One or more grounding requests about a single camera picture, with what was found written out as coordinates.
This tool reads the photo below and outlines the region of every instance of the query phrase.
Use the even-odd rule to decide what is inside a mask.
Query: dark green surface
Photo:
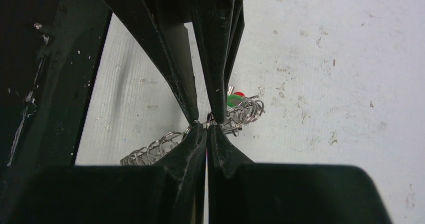
[[[36,90],[36,112],[24,125],[11,168],[2,181],[3,213],[23,182],[35,171],[72,165],[111,12],[102,0],[60,0]]]

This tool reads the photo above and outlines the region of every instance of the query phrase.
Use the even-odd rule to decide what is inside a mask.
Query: scratched surface
[[[231,141],[257,162],[350,164],[395,223],[425,223],[425,0],[246,0],[231,84],[266,114]],[[190,32],[201,121],[209,106]],[[112,18],[77,164],[118,164],[186,120]]]

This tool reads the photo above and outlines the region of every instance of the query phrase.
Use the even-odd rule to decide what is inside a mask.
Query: hole
[[[230,16],[232,3],[229,0],[219,0],[216,3],[216,15],[222,19]]]

